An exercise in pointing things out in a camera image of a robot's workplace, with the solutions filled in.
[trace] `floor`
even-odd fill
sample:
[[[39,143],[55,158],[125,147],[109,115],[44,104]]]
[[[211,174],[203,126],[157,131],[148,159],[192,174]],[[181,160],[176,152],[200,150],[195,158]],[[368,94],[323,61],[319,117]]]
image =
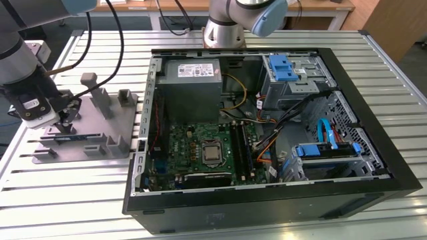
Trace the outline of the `floor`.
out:
[[[207,17],[189,17],[193,21],[193,27],[196,30],[205,26]],[[171,25],[173,30],[181,30],[185,27],[184,19],[175,17],[169,18],[168,23],[172,21],[176,23]],[[123,30],[151,30],[151,22],[148,17],[121,17],[120,18]],[[97,31],[113,31],[117,29],[116,23],[111,17],[95,17],[92,18],[93,29]],[[87,29],[87,20],[83,17],[68,18],[65,20],[65,26],[59,27],[57,22],[45,24],[43,26],[47,35],[47,45],[52,50],[49,60],[45,64],[47,69],[52,69],[56,60],[61,54],[69,36],[73,30]],[[403,60],[398,63],[398,66],[419,88],[419,90],[427,94],[427,50],[422,49],[420,44],[415,44],[407,52]],[[19,129],[19,119],[7,115],[9,109],[9,103],[0,96],[0,157],[5,151],[5,147],[1,144],[11,142],[13,135]]]

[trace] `green motherboard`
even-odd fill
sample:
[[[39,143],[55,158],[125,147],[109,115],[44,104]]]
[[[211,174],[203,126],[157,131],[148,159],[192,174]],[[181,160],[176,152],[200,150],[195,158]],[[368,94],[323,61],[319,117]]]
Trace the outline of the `green motherboard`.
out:
[[[263,167],[252,167],[248,179],[236,175],[233,151],[237,150],[233,149],[229,130],[229,124],[196,123],[169,127],[168,159],[163,163],[164,174],[157,177],[163,191],[180,189],[179,177],[196,173],[231,173],[232,186],[267,182]],[[244,125],[244,131],[248,143],[257,141],[252,123]]]

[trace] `ram slot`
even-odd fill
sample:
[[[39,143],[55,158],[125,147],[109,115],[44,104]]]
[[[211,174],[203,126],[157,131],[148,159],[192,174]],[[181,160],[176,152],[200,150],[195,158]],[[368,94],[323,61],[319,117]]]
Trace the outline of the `ram slot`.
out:
[[[252,170],[251,150],[244,125],[235,122],[231,123],[229,135],[235,174],[236,178],[244,181],[251,177]]]

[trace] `power supply label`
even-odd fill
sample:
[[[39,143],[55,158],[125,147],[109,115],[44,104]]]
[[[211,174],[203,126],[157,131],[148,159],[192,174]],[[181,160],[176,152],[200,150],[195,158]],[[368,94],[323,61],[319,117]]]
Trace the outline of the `power supply label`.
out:
[[[177,77],[212,77],[213,76],[213,64],[181,64],[177,66]]]

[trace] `metal workbench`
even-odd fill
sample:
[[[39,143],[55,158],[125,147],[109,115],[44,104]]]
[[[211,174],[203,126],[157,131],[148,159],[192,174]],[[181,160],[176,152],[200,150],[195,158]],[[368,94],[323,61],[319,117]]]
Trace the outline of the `metal workbench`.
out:
[[[127,31],[124,37],[123,67],[105,88],[109,93],[131,89],[141,97],[151,49],[200,48],[201,33],[176,37],[167,31]],[[87,38],[83,35],[69,39],[56,68],[79,59]],[[356,31],[279,31],[268,38],[247,33],[245,42],[249,48],[333,50],[424,189],[347,219],[188,233],[179,235],[180,239],[427,239],[427,101],[371,37]],[[119,50],[117,32],[96,31],[85,60],[76,69],[55,76],[60,89],[83,91],[80,75],[85,72],[104,79],[115,69]],[[0,239],[151,237],[133,218],[121,214],[129,159],[35,165],[29,154],[43,131],[20,126],[0,161]]]

